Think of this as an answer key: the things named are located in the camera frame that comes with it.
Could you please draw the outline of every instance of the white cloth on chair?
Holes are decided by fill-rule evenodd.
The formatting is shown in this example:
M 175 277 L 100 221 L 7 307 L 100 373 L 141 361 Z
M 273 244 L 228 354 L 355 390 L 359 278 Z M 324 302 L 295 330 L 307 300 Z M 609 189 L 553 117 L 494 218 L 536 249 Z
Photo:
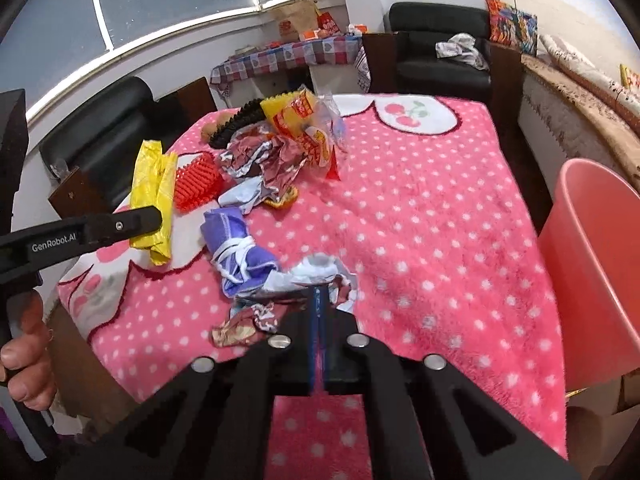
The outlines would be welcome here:
M 489 70 L 489 64 L 475 48 L 476 38 L 466 32 L 456 34 L 449 41 L 436 43 L 437 57 L 450 57 L 454 61 L 466 63 L 478 70 Z

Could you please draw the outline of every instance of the floor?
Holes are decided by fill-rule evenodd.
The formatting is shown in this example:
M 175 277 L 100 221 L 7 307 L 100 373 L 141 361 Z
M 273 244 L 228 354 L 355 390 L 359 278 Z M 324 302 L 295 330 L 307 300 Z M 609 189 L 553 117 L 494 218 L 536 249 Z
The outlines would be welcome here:
M 533 225 L 540 234 L 553 203 L 545 179 L 519 127 L 516 126 L 509 134 L 500 135 L 500 148 L 527 203 Z

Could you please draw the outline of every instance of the red plastic brush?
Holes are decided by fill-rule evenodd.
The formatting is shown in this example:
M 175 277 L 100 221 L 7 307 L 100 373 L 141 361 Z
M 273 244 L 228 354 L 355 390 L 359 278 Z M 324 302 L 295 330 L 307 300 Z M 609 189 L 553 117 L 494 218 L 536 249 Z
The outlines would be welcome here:
M 188 213 L 222 193 L 225 181 L 213 161 L 213 155 L 203 153 L 178 168 L 175 174 L 174 203 L 178 211 Z

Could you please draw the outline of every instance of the checkered tablecloth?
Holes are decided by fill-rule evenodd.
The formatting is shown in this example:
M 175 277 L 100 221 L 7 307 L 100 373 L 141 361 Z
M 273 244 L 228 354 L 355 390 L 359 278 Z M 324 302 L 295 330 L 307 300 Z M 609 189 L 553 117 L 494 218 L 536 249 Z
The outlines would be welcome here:
M 209 83 L 223 97 L 231 94 L 231 83 L 299 66 L 353 64 L 362 44 L 355 36 L 333 36 L 325 40 L 287 43 L 263 52 L 225 61 L 211 71 Z

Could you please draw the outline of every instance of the candy wrapper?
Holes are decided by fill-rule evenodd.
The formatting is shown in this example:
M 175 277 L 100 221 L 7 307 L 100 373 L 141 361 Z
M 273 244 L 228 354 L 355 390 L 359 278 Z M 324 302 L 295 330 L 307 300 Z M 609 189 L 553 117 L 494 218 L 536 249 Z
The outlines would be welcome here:
M 162 225 L 155 233 L 132 238 L 129 244 L 135 249 L 148 249 L 155 265 L 164 265 L 171 259 L 169 237 L 177 164 L 177 153 L 163 155 L 159 140 L 144 140 L 133 171 L 131 208 L 156 206 L 162 214 Z
M 316 97 L 307 88 L 262 102 L 271 124 L 297 142 L 315 176 L 340 178 L 348 172 L 346 129 L 331 96 Z

